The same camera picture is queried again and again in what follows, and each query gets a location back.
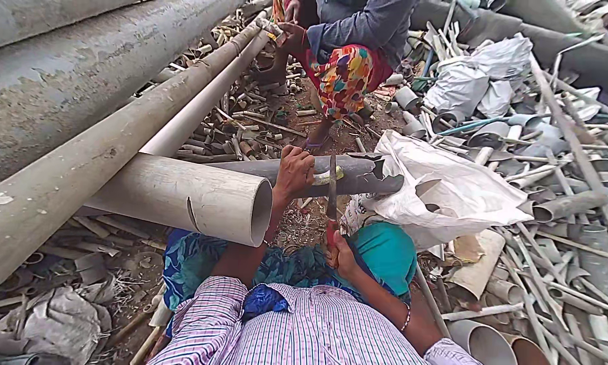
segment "concrete pipe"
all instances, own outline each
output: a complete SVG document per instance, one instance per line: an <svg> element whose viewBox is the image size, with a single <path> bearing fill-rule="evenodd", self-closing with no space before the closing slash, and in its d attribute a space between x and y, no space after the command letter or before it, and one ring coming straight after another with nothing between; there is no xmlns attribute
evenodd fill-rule
<svg viewBox="0 0 608 365"><path fill-rule="evenodd" d="M482 365L518 365L511 346L490 326L463 319L450 323L448 331L453 341Z"/></svg>
<svg viewBox="0 0 608 365"><path fill-rule="evenodd" d="M0 182L0 283L232 62L259 31L255 25L247 27L202 62Z"/></svg>
<svg viewBox="0 0 608 365"><path fill-rule="evenodd" d="M0 48L0 180L92 126L242 0L153 0Z"/></svg>
<svg viewBox="0 0 608 365"><path fill-rule="evenodd" d="M0 0L0 47L138 0Z"/></svg>

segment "scrap pipe pile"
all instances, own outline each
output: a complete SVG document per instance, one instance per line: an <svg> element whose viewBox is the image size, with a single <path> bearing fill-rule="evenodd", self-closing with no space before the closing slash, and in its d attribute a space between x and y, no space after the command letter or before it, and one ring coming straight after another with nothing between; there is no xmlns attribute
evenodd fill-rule
<svg viewBox="0 0 608 365"><path fill-rule="evenodd" d="M599 88L560 80L559 59L544 71L524 34L471 47L459 42L462 31L449 15L443 29L428 22L427 31L411 32L410 55L423 72L400 68L403 80L390 78L397 87L381 86L393 95L387 110L402 109L403 134L426 141L438 158L486 166L522 190L527 201L518 208L533 219L420 256L436 281L438 323L464 348L500 342L476 356L482 363L608 363L608 105L597 100ZM514 335L471 336L484 327Z"/></svg>

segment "plastic scrap pile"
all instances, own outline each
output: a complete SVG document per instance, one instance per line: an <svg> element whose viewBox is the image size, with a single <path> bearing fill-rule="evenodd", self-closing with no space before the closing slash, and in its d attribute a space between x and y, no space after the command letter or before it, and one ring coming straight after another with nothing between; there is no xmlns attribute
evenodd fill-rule
<svg viewBox="0 0 608 365"><path fill-rule="evenodd" d="M376 151L392 156L384 171L403 170L406 196L355 196L346 223L366 212L428 249L436 315L464 348L500 340L501 363L608 363L608 106L599 88L553 80L521 34L469 49L457 33L429 24L438 62L381 86L398 84L387 111L407 125ZM471 336L481 326L494 334Z"/></svg>

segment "bangle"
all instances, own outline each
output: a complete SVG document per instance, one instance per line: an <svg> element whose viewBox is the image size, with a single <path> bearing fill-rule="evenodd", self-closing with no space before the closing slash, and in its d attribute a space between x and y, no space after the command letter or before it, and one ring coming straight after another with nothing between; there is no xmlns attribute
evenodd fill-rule
<svg viewBox="0 0 608 365"><path fill-rule="evenodd" d="M401 327L401 329L399 329L399 331L403 332L405 331L405 328L408 327L408 323L410 322L410 306L408 305L408 303L404 303L406 308L408 309L408 317L405 319L405 323L403 324L403 327Z"/></svg>

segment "striped shirt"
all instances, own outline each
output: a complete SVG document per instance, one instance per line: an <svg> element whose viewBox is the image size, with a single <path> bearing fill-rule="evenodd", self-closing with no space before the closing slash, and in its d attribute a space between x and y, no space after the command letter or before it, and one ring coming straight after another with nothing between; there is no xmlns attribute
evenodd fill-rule
<svg viewBox="0 0 608 365"><path fill-rule="evenodd" d="M287 310L242 323L248 289L236 278L208 278L178 306L173 339L149 364L481 365L448 338L422 358L388 319L341 289L268 286Z"/></svg>

